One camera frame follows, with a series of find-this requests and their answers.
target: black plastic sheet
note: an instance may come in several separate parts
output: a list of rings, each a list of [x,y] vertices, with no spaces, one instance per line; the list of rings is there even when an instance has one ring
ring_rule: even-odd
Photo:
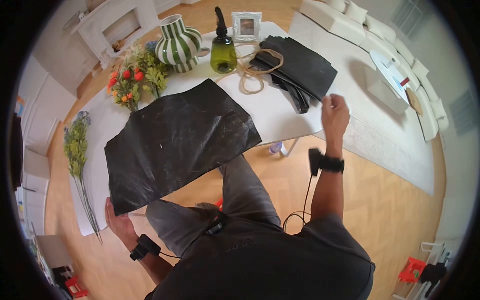
[[[159,98],[105,146],[115,214],[166,196],[261,141],[251,116],[210,79]]]
[[[275,84],[290,93],[299,113],[306,113],[313,99],[322,101],[337,73],[329,61],[290,37],[269,36],[260,48],[283,55],[283,65],[270,75]],[[278,63],[266,52],[257,53],[250,61],[260,70],[271,69]]]

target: wooden floor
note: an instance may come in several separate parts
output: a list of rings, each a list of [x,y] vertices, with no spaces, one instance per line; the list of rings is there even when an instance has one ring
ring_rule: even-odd
[[[216,27],[214,7],[218,5],[227,24],[231,24],[231,11],[261,11],[264,21],[273,21],[288,31],[291,17],[300,3],[301,0],[202,0],[192,6],[177,6],[159,17],[181,13],[187,26],[193,26],[204,34]],[[155,39],[158,34],[159,31],[154,30],[142,41]],[[108,74],[106,69],[98,77],[84,81],[79,87],[80,99],[68,118],[107,84]],[[57,128],[48,151],[51,179],[45,233],[62,235],[73,257],[73,267],[90,292],[90,299],[143,299],[155,285],[142,267],[128,257],[128,251],[110,229],[101,232],[103,246],[94,235],[83,237],[78,229],[70,194],[67,158],[62,151],[62,127],[63,124],[60,124]],[[313,136],[301,138],[289,158],[270,155],[268,146],[256,147],[245,153],[282,220],[291,212],[302,209],[309,178],[307,150],[314,146],[324,150],[325,142]],[[344,150],[344,223],[377,266],[369,299],[390,299],[406,258],[421,258],[420,242],[434,240],[445,191],[445,166],[438,136],[432,141],[432,146],[435,166],[433,197],[390,171]],[[221,197],[221,186],[220,174],[212,171],[167,199],[184,206],[192,206],[195,202],[213,203]],[[132,220],[137,233],[145,233],[163,246],[146,218],[133,216]],[[300,225],[298,220],[292,219],[287,232],[297,233]],[[176,262],[173,258],[167,257],[167,260]]]

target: striped vase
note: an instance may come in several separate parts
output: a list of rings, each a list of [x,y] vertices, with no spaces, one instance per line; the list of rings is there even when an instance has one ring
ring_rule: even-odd
[[[185,27],[181,14],[166,17],[160,22],[162,37],[156,44],[155,53],[161,62],[172,65],[177,73],[192,70],[198,64],[197,52],[202,44],[202,35],[191,27]]]

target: white table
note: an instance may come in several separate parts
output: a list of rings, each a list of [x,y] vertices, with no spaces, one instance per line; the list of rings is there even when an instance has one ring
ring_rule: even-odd
[[[387,68],[389,60],[379,52],[372,50],[370,57],[377,70],[365,67],[365,82],[367,90],[385,103],[396,114],[401,114],[410,106],[405,90],[408,84],[400,86],[405,78],[391,65]]]
[[[287,37],[287,33],[272,22],[262,22],[261,36]],[[215,32],[202,35],[202,47],[210,48]],[[237,48],[242,55],[255,50],[255,46],[245,45]],[[163,95],[171,95],[187,91],[200,84],[207,78],[215,80],[221,77],[210,67],[210,55],[199,58],[199,64],[190,72],[177,74],[170,73],[167,89]],[[251,116],[262,142],[259,145],[273,142],[298,139],[323,130],[322,104],[313,101],[310,109],[305,114],[299,114],[288,92],[272,86],[270,75],[264,75],[267,82],[263,91],[246,95],[239,90],[240,75],[233,74],[222,79],[218,85],[223,88],[233,100],[240,104]],[[256,89],[259,84],[253,79],[247,81],[247,88]],[[328,93],[339,93],[334,86]],[[140,103],[139,108],[145,107],[146,103]],[[88,110],[92,118],[92,125],[87,132],[88,149],[86,151],[87,162],[84,167],[86,186],[95,212],[99,228],[107,227],[104,216],[105,199],[110,196],[108,188],[108,170],[105,159],[104,147],[111,138],[117,135],[125,126],[129,117],[126,108],[113,103],[113,99],[107,95],[106,88],[98,93],[82,110]],[[94,233],[88,222],[82,207],[80,197],[76,190],[73,178],[70,178],[70,188],[77,215],[78,225],[82,235]]]

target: white ornate frame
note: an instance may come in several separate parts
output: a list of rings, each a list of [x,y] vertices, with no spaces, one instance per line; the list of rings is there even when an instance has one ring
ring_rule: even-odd
[[[240,19],[253,19],[253,36],[240,34]],[[234,42],[260,42],[261,12],[232,12],[232,20]]]

